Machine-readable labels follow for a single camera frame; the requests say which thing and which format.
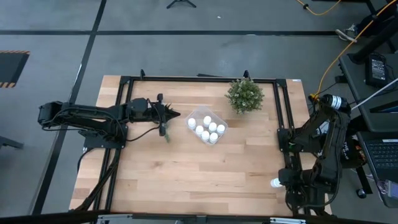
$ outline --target wooden tabletop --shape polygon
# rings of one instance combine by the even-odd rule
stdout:
[[[114,105],[120,76],[104,76],[97,106]],[[300,80],[287,80],[296,127],[309,118]],[[111,211],[207,215],[289,216],[285,188],[274,189],[270,181],[284,167],[276,130],[279,127],[271,84],[260,84],[262,110],[237,115],[224,94],[228,83],[135,81],[132,98],[164,102],[181,116],[169,121],[167,143],[158,131],[129,142],[122,150]],[[284,121],[287,122],[280,90]],[[184,119],[197,107],[207,106],[229,129],[213,146],[204,144],[186,126]],[[128,138],[139,136],[154,123],[128,124]],[[82,160],[70,208],[76,208],[98,181],[104,149],[94,149]],[[315,158],[301,153],[303,169]],[[104,207],[108,186],[103,190]]]

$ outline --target concrete floor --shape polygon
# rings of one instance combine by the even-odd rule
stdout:
[[[108,0],[99,30],[321,31],[345,27],[369,13],[366,5],[354,3],[342,3],[327,16],[314,17],[294,0],[192,1],[198,8],[177,3],[166,10],[171,0]],[[5,0],[0,2],[0,34],[10,29],[91,30],[100,2]],[[332,4],[311,2],[310,6],[321,12]],[[20,151],[8,147],[0,151],[0,217],[30,213],[55,136],[40,130],[37,108],[68,100],[87,41],[87,35],[0,35],[1,50],[31,51],[17,86],[0,88],[0,126],[6,127],[0,135],[25,143]],[[301,79],[309,94],[346,44],[335,36],[101,35],[95,39],[76,103],[95,104],[103,75],[137,75],[142,68],[148,76],[241,77],[249,70],[252,77]],[[350,51],[360,47],[361,43]],[[334,66],[323,86],[334,83],[339,74]],[[329,92],[352,100],[347,85],[336,85]],[[44,213],[68,210],[82,145],[79,134],[67,133]],[[357,198],[358,178],[350,170],[343,174],[331,205],[335,215],[385,223],[397,220],[396,210],[386,208],[377,194]]]

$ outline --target clear plastic tray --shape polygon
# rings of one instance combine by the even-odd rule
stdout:
[[[205,116],[210,116],[211,122],[216,123],[217,126],[222,124],[225,127],[223,134],[219,134],[216,131],[216,133],[218,134],[218,139],[214,143],[211,143],[210,140],[208,140],[208,141],[202,140],[202,138],[199,135],[197,135],[197,133],[195,132],[195,128],[198,125],[202,125],[204,131],[209,131],[208,128],[204,127],[204,125],[203,125],[203,118],[205,118]],[[188,120],[190,118],[193,118],[196,121],[196,126],[194,129],[191,129],[188,125]],[[218,142],[218,140],[220,140],[220,138],[225,134],[225,132],[228,129],[228,125],[226,124],[226,122],[223,121],[221,118],[219,118],[217,115],[215,115],[213,112],[211,112],[211,110],[209,108],[207,108],[206,106],[199,106],[198,108],[196,108],[190,115],[187,116],[187,118],[185,118],[185,124],[187,125],[187,128],[190,129],[193,132],[193,134],[196,135],[200,140],[202,140],[206,144],[211,144],[211,145],[216,144]]]

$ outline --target potted plant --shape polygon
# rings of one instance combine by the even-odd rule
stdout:
[[[237,114],[253,110],[261,110],[261,102],[264,94],[262,89],[250,78],[242,78],[230,83],[231,88],[225,95]]]

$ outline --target laptop keyboard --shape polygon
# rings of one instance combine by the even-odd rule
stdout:
[[[375,168],[398,169],[398,142],[366,141]]]

